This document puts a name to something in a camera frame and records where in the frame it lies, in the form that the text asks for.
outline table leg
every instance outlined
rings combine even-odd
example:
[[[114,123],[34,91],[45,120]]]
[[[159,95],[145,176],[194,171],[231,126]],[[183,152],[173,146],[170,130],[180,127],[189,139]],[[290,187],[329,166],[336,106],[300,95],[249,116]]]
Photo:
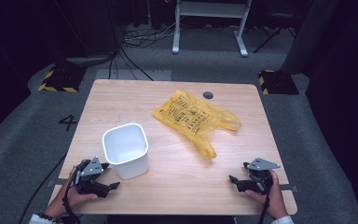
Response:
[[[251,8],[251,4],[252,4],[252,0],[246,1],[245,10],[243,11],[243,15],[242,15],[240,30],[234,31],[234,35],[237,40],[238,47],[240,48],[242,57],[248,56],[248,51],[246,50],[246,47],[243,44],[242,33],[243,33],[243,28],[245,27],[246,19],[248,18],[249,15],[249,9]]]
[[[175,15],[175,34],[173,35],[172,53],[179,53],[179,40],[180,40],[180,0],[176,1],[176,15]]]

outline black curtain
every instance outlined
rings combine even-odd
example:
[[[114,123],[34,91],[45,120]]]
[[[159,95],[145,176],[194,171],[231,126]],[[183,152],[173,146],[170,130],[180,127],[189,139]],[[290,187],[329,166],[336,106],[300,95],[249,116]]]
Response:
[[[303,73],[313,114],[358,201],[358,1],[339,1]]]
[[[30,94],[30,77],[54,62],[29,1],[0,1],[0,123]],[[67,57],[82,55],[81,45],[54,1],[37,4],[54,27],[51,32],[57,34],[55,44],[60,51]]]

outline yellow plastic bag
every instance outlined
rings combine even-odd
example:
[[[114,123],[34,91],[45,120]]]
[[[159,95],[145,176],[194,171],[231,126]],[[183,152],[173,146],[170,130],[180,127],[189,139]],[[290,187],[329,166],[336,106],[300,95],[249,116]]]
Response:
[[[225,108],[210,105],[186,91],[176,91],[162,107],[153,111],[156,119],[184,134],[205,160],[216,157],[208,132],[220,126],[237,131],[242,123]]]

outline bag handle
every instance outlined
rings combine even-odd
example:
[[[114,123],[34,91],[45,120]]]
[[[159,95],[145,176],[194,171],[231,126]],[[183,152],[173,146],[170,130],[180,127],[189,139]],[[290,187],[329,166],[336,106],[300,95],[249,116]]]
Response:
[[[241,120],[228,110],[224,110],[219,125],[231,131],[237,131],[241,126]]]

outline wooden table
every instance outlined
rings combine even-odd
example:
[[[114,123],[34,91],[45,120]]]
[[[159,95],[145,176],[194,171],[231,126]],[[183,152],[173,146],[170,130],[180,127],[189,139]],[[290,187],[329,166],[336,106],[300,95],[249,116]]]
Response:
[[[213,93],[212,105],[237,115],[237,132],[217,128],[210,132],[217,157],[204,160],[182,134],[156,120],[152,111],[163,105],[176,90],[202,98]],[[106,162],[102,138],[105,131],[135,122],[143,126],[149,144],[148,171],[122,180],[113,168],[97,181],[118,189],[105,199],[75,209],[82,214],[161,215],[260,215],[262,206],[237,192],[228,175],[249,179],[242,163],[263,158],[282,166],[275,170],[281,184],[288,184],[281,157],[257,89],[245,84],[216,84],[162,81],[96,80],[89,94],[76,133],[62,166],[66,179],[81,160],[99,157]],[[52,197],[59,186],[56,186]],[[283,191],[289,214],[297,210],[291,190]]]

